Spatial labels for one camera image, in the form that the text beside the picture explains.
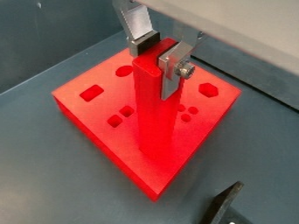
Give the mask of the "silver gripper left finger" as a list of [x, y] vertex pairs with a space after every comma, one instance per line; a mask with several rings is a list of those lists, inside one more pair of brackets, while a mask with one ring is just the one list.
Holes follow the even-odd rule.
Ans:
[[130, 53], [138, 57], [160, 41], [160, 33], [154, 29], [148, 9], [135, 0], [112, 0], [120, 24], [123, 25]]

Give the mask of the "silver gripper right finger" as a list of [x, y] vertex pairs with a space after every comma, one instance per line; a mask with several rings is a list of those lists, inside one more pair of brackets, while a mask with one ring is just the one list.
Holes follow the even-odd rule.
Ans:
[[158, 66], [163, 71], [162, 99], [166, 101], [179, 89], [180, 80], [192, 77], [195, 66], [190, 55], [204, 40], [204, 33], [187, 24], [174, 24], [174, 36], [180, 40], [160, 56]]

